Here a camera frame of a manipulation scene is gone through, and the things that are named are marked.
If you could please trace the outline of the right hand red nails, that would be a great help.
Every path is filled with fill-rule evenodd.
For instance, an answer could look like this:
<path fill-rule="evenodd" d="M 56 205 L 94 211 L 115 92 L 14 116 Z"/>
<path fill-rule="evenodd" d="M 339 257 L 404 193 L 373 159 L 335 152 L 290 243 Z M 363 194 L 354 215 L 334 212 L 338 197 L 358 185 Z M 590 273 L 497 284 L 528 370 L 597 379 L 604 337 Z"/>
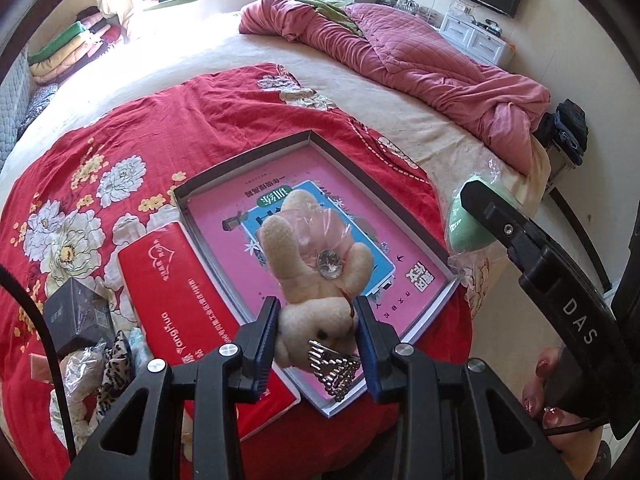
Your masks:
<path fill-rule="evenodd" d="M 521 404 L 524 410 L 531 418 L 541 418 L 544 429 L 572 426 L 582 421 L 574 414 L 552 408 L 544 397 L 544 385 L 555 371 L 559 354 L 559 347 L 544 349 L 538 358 L 535 374 L 522 391 Z M 601 437 L 602 428 L 597 428 L 552 436 L 549 441 L 560 452 L 573 476 L 583 479 L 596 461 Z"/>

